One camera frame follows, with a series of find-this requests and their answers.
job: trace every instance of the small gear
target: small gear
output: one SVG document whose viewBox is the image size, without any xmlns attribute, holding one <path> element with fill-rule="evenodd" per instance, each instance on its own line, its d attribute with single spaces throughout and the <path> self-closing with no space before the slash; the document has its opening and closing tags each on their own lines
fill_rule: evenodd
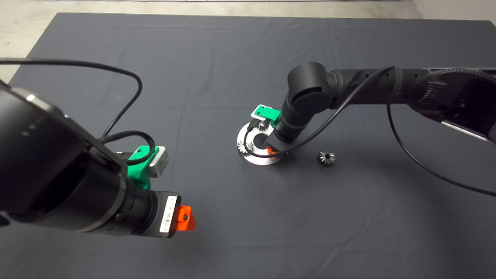
<svg viewBox="0 0 496 279">
<path fill-rule="evenodd" d="M 336 156 L 334 153 L 322 150 L 317 156 L 317 162 L 324 167 L 329 167 L 336 162 Z"/>
<path fill-rule="evenodd" d="M 260 131 L 265 131 L 267 128 L 269 127 L 269 121 L 268 120 L 265 120 L 265 121 L 260 121 L 260 124 L 258 124 L 258 129 Z"/>
<path fill-rule="evenodd" d="M 247 146 L 251 151 L 253 151 L 253 142 L 247 143 Z M 242 142 L 238 143 L 238 153 L 243 157 L 248 155 L 248 151 L 246 150 Z"/>
</svg>

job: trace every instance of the green gripper mount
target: green gripper mount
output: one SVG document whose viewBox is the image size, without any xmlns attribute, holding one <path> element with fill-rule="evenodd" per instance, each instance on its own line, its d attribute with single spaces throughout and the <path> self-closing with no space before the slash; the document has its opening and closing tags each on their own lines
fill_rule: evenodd
<svg viewBox="0 0 496 279">
<path fill-rule="evenodd" d="M 150 162 L 153 160 L 155 155 L 157 155 L 159 148 L 156 146 L 155 147 L 155 152 L 148 158 L 146 161 L 144 161 L 141 164 L 137 165 L 132 165 L 127 167 L 127 177 L 134 181 L 137 186 L 140 188 L 143 188 L 145 190 L 149 190 L 151 187 L 150 183 L 150 178 L 146 176 L 145 174 L 145 169 L 146 167 L 150 164 Z M 129 160 L 135 160 L 135 159 L 140 159 L 143 158 L 146 154 L 148 154 L 150 151 L 150 147 L 147 145 L 141 145 L 136 149 L 136 151 L 131 155 Z"/>
<path fill-rule="evenodd" d="M 277 122 L 279 121 L 279 117 L 281 116 L 281 112 L 273 109 L 271 107 L 267 107 L 264 105 L 259 105 L 251 114 L 253 118 L 260 119 L 265 121 L 266 119 L 270 120 L 270 125 L 272 127 L 276 127 Z"/>
</svg>

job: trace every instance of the white label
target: white label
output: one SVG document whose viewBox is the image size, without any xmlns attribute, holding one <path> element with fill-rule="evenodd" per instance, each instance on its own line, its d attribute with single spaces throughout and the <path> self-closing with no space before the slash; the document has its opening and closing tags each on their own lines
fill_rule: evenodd
<svg viewBox="0 0 496 279">
<path fill-rule="evenodd" d="M 165 203 L 164 216 L 162 216 L 162 224 L 160 224 L 160 232 L 168 233 L 171 228 L 172 216 L 176 207 L 177 196 L 169 196 Z"/>
</svg>

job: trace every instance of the black robotic arm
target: black robotic arm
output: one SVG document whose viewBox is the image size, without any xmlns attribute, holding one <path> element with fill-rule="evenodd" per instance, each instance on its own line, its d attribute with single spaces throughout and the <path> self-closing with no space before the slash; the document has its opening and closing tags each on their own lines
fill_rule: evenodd
<svg viewBox="0 0 496 279">
<path fill-rule="evenodd" d="M 153 191 L 150 179 L 168 162 L 165 147 L 141 131 L 109 131 L 138 98 L 141 79 L 99 63 L 0 59 L 1 64 L 76 66 L 135 78 L 138 91 L 97 139 L 58 107 L 35 93 L 0 82 L 0 211 L 14 221 L 114 236 L 167 237 L 194 230 L 191 207 L 175 192 Z M 135 152 L 110 151 L 105 144 L 144 138 Z M 0 215 L 0 226 L 8 225 Z"/>
<path fill-rule="evenodd" d="M 288 75 L 288 94 L 266 143 L 287 150 L 313 116 L 349 104 L 408 104 L 425 117 L 485 141 L 496 140 L 496 69 L 347 69 L 319 63 Z"/>
</svg>

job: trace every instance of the black cloth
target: black cloth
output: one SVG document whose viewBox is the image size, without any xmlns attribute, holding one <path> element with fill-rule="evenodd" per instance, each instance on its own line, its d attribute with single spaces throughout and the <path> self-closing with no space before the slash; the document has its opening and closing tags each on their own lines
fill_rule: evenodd
<svg viewBox="0 0 496 279">
<path fill-rule="evenodd" d="M 143 78 L 143 95 L 114 132 L 143 130 L 167 147 L 169 165 L 152 188 L 178 192 L 197 230 L 161 239 L 13 223 L 0 229 L 0 278 L 494 278 L 496 199 L 414 164 L 385 106 L 348 107 L 273 166 L 243 160 L 236 137 L 256 105 L 281 107 L 300 63 L 496 67 L 495 46 L 488 21 L 58 14 L 29 57 L 106 63 Z M 54 66 L 22 66 L 11 84 L 97 137 L 136 89 L 125 76 Z M 496 190 L 493 145 L 404 105 L 393 117 L 427 166 Z M 332 168 L 317 164 L 322 149 L 336 153 Z"/>
</svg>

